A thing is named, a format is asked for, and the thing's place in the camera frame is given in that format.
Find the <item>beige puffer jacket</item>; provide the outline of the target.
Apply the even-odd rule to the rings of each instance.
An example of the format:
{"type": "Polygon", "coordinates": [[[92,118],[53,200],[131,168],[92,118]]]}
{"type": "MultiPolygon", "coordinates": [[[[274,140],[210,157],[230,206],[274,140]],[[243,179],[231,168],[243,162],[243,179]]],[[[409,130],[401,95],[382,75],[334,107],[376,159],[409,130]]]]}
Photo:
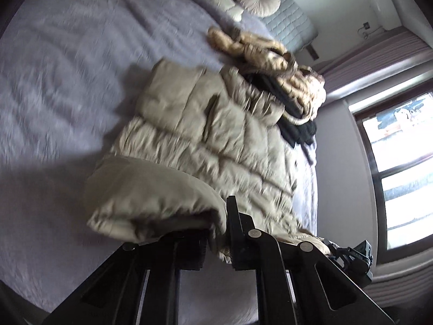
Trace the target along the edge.
{"type": "Polygon", "coordinates": [[[256,228],[328,255],[292,208],[297,163],[277,127],[282,112],[235,67],[158,61],[134,117],[86,183],[89,228],[134,243],[205,228],[212,251],[230,262],[225,201],[234,196],[256,228]]]}

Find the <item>black folded garment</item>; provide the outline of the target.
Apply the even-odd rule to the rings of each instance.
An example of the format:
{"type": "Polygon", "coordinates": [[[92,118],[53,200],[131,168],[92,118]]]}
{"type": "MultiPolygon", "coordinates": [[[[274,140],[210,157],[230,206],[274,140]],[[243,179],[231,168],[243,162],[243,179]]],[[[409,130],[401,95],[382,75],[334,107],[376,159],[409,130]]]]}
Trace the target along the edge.
{"type": "Polygon", "coordinates": [[[284,113],[277,125],[282,137],[292,148],[295,144],[312,145],[317,131],[315,122],[302,117],[300,105],[287,94],[276,78],[262,73],[244,73],[243,77],[258,90],[268,92],[284,105],[284,113]]]}

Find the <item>cream striped fur-trimmed coat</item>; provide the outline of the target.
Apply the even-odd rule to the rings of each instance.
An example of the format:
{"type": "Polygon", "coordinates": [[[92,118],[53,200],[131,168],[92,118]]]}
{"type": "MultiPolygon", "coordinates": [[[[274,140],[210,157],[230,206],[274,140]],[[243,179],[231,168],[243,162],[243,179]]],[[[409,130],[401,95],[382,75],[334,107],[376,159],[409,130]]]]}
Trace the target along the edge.
{"type": "Polygon", "coordinates": [[[309,66],[299,65],[296,58],[280,42],[239,28],[227,34],[217,27],[207,31],[209,44],[231,57],[244,60],[241,70],[262,73],[273,78],[300,105],[302,117],[315,120],[325,102],[324,77],[309,66]]]}

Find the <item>grey quilted headboard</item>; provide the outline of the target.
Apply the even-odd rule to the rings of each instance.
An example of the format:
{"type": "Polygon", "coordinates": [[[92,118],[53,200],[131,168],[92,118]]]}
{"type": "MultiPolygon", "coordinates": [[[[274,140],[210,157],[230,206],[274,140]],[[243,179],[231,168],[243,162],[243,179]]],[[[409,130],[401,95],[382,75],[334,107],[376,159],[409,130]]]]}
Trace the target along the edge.
{"type": "Polygon", "coordinates": [[[282,42],[289,51],[298,52],[318,36],[309,17],[294,0],[280,0],[276,13],[262,18],[270,34],[282,42]]]}

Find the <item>lavender embossed bedspread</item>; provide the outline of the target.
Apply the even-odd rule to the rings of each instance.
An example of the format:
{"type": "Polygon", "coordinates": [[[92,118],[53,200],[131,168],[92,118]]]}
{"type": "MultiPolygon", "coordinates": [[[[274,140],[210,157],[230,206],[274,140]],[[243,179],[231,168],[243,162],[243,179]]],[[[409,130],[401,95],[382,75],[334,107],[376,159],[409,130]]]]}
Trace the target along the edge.
{"type": "Polygon", "coordinates": [[[1,37],[1,280],[37,316],[118,247],[86,225],[84,181],[162,58],[217,72],[205,0],[25,0],[1,37]]]}

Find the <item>window with dark frame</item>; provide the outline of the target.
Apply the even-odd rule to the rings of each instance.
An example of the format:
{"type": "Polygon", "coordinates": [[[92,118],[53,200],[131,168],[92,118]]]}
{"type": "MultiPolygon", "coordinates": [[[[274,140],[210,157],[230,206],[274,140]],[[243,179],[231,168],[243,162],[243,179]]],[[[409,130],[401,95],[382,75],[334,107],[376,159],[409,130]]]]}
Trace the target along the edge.
{"type": "Polygon", "coordinates": [[[380,264],[432,247],[432,80],[354,113],[375,196],[380,264]]]}

